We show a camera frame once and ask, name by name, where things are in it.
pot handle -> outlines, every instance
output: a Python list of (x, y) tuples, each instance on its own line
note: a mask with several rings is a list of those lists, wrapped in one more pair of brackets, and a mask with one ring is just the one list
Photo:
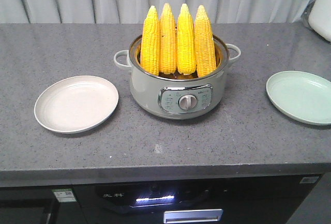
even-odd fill
[[(120, 56), (126, 56), (126, 65), (117, 61), (118, 57), (120, 57)], [(130, 58), (129, 58), (129, 50), (122, 50), (122, 51), (116, 52), (116, 54), (114, 55), (114, 63), (119, 69), (131, 72), (132, 66), (131, 66)]]
[(228, 49), (232, 49), (232, 50), (234, 50), (234, 51), (236, 51), (238, 53), (235, 57), (230, 57), (229, 58), (229, 67), (231, 67), (232, 64), (239, 59), (239, 57), (242, 54), (242, 52), (239, 49), (239, 47), (235, 46), (234, 44), (226, 44), (226, 45), (227, 45)]

black appliance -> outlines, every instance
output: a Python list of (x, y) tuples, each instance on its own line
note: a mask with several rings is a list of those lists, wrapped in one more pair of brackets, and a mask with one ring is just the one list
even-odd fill
[(74, 186), (88, 224), (285, 224), (321, 175)]
[(0, 188), (1, 224), (86, 224), (70, 186)]

kitchen counter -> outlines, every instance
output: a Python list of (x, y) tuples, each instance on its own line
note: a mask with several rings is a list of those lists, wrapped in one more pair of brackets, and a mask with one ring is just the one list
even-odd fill
[[(287, 175), (331, 171), (331, 126), (292, 120), (270, 102), (267, 79), (300, 70), (331, 80), (331, 45), (301, 23), (217, 24), (240, 47), (224, 97), (185, 121), (134, 101), (113, 55), (140, 24), (0, 25), (0, 186)], [(68, 77), (93, 75), (118, 90), (115, 112), (93, 130), (53, 133), (34, 117), (38, 96)]]

light green plate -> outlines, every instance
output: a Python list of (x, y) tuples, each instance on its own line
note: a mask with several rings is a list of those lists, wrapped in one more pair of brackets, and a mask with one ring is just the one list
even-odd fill
[(302, 71), (282, 71), (266, 84), (271, 102), (285, 115), (312, 125), (331, 124), (331, 82)]

control panel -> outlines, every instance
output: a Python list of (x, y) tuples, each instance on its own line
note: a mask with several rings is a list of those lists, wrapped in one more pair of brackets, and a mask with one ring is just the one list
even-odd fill
[(196, 87), (165, 87), (159, 93), (158, 102), (168, 113), (193, 113), (210, 105), (212, 93), (211, 84)]

